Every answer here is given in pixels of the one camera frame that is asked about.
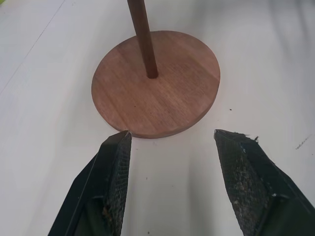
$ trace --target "white surface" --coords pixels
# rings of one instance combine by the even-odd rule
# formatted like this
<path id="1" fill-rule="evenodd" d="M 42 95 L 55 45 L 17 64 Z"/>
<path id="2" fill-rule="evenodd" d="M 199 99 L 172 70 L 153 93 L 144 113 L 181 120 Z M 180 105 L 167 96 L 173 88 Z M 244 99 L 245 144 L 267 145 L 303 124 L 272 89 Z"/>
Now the white surface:
<path id="1" fill-rule="evenodd" d="M 221 83 L 194 127 L 133 139 L 122 235 L 242 235 L 224 187 L 216 128 L 258 135 L 315 205 L 314 1 L 146 5 L 151 30 L 189 33 L 214 51 Z M 91 81 L 102 57 L 133 35 L 125 0 L 0 6 L 1 235 L 47 235 L 73 179 L 116 133 L 93 105 Z"/>

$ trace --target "round wooden disc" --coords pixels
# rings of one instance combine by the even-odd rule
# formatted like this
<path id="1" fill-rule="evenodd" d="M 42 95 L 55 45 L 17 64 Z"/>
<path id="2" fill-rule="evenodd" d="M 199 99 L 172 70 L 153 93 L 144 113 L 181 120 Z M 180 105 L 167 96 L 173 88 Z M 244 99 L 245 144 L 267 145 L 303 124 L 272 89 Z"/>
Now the round wooden disc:
<path id="1" fill-rule="evenodd" d="M 158 77 L 149 79 L 136 36 L 113 48 L 92 81 L 92 98 L 115 129 L 134 137 L 161 138 L 196 124 L 211 108 L 220 83 L 213 52 L 174 31 L 151 32 Z"/>

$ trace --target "wooden rod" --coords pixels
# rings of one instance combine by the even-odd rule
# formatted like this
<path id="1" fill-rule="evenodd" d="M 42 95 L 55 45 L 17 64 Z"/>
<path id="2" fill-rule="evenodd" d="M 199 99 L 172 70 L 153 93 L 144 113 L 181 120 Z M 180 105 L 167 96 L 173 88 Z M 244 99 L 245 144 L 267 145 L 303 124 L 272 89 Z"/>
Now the wooden rod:
<path id="1" fill-rule="evenodd" d="M 158 77 L 157 63 L 154 56 L 148 17 L 144 0 L 127 0 L 134 30 L 139 42 L 142 60 L 150 79 Z"/>

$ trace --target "wooden stand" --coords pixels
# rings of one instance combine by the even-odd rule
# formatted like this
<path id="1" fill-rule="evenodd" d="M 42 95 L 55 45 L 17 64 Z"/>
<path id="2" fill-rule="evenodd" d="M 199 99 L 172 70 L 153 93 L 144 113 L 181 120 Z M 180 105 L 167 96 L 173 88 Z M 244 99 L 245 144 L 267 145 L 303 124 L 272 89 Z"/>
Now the wooden stand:
<path id="1" fill-rule="evenodd" d="M 150 32 L 144 0 L 128 4 L 137 36 L 100 62 L 92 81 L 93 102 L 112 127 L 130 130 L 134 137 L 182 132 L 211 108 L 220 83 L 218 61 L 188 34 Z"/>

